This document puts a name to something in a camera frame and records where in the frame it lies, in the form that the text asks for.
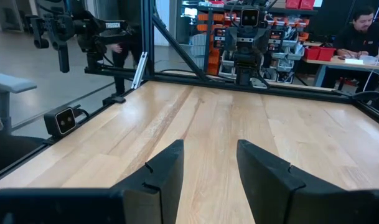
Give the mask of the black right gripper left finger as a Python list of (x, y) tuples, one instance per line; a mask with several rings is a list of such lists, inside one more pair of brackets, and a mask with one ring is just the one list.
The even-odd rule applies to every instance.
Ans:
[(184, 141), (178, 139), (112, 186), (123, 197), (124, 222), (174, 224), (183, 177)]

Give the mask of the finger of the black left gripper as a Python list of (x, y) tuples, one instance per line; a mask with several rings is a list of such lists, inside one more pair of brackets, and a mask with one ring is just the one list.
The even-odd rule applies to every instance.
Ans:
[(269, 29), (261, 29), (262, 35), (260, 37), (260, 51), (268, 51), (268, 41), (269, 41)]
[(229, 27), (225, 29), (225, 50), (231, 52), (234, 52), (236, 50), (237, 32), (238, 29), (236, 27)]

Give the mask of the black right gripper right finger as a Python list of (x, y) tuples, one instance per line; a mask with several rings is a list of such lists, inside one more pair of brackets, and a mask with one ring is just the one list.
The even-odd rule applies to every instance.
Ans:
[(256, 223), (322, 223), (326, 203), (317, 200), (343, 191), (245, 139), (236, 159)]

